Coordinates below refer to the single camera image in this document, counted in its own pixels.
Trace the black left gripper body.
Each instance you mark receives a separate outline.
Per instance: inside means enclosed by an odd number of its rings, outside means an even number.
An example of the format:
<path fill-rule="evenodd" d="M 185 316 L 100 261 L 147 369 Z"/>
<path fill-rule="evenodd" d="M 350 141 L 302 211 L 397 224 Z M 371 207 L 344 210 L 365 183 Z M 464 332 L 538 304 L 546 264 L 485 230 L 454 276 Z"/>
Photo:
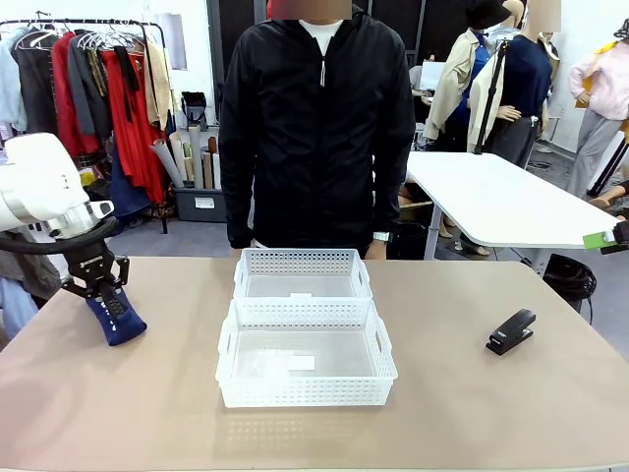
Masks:
<path fill-rule="evenodd" d="M 98 282 L 101 297 L 107 297 L 113 293 L 112 267 L 115 256 L 104 241 L 71 250 L 64 253 L 63 257 L 67 263 L 69 275 L 73 276 L 76 281 L 95 279 Z"/>

